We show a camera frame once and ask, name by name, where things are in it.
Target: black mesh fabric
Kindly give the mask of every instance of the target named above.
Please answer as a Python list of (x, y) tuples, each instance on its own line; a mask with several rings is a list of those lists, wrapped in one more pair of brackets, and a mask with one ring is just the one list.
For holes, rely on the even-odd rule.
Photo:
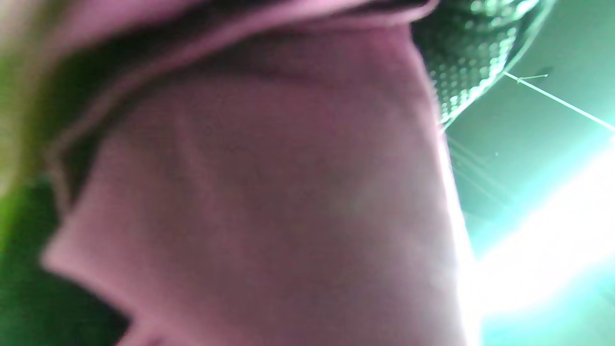
[(555, 0), (442, 0), (413, 25), (442, 106), (457, 117), (524, 53)]

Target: fabric fold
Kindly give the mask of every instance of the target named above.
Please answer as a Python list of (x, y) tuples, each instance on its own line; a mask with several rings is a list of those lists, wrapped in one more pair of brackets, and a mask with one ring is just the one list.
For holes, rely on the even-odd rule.
[[(435, 1), (364, 4), (267, 2), (178, 38), (56, 143), (44, 265), (131, 318), (122, 346), (468, 344), (467, 235), (408, 28)], [(108, 116), (73, 196), (63, 154)]]

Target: ceiling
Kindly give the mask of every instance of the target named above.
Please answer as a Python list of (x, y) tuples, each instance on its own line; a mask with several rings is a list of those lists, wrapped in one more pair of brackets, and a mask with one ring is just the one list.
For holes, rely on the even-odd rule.
[[(613, 33), (615, 1), (560, 0), (510, 72), (518, 77), (548, 73), (531, 83), (615, 124)], [(507, 77), (447, 134), (459, 197), (479, 255), (514, 230), (613, 136)], [(540, 312), (491, 320), (487, 346), (615, 345), (615, 299), (599, 293), (596, 277), (579, 278)]]

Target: pink hoodie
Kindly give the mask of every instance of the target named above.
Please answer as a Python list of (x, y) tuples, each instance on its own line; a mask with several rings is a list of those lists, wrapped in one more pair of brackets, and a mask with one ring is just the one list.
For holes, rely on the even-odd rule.
[[(75, 2), (50, 54), (197, 2)], [(132, 320), (122, 346), (470, 343), (467, 238), (408, 25), (436, 2), (368, 2), (204, 18), (58, 139), (65, 214), (44, 265)], [(118, 114), (72, 203), (63, 155)]]

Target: white string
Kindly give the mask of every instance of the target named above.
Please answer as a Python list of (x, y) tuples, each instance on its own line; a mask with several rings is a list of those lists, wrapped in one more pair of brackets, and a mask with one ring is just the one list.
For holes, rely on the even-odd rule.
[(559, 104), (562, 104), (562, 105), (568, 107), (569, 109), (579, 113), (580, 115), (583, 115), (584, 117), (592, 120), (593, 122), (602, 125), (603, 127), (609, 129), (611, 132), (615, 132), (615, 126), (605, 122), (604, 120), (601, 120), (598, 117), (595, 117), (595, 116), (589, 114), (588, 112), (586, 112), (586, 111), (584, 111), (584, 110), (582, 110), (582, 109), (580, 109), (578, 107), (575, 107), (575, 106), (571, 105), (570, 103), (560, 99), (559, 97), (553, 96), (552, 94), (550, 94), (550, 93), (540, 89), (539, 87), (536, 87), (536, 86), (526, 82), (525, 79), (529, 79), (529, 78), (518, 78), (518, 77), (516, 77), (516, 76), (514, 76), (514, 75), (512, 75), (512, 74), (510, 74), (508, 72), (504, 72), (504, 75), (508, 76), (508, 77), (510, 77), (510, 78), (512, 78), (514, 80), (516, 80), (518, 84), (523, 84), (524, 86), (529, 87), (530, 89), (532, 89), (534, 91), (538, 91), (539, 93), (541, 93), (542, 95), (545, 95), (546, 97), (552, 99), (553, 101), (556, 101)]

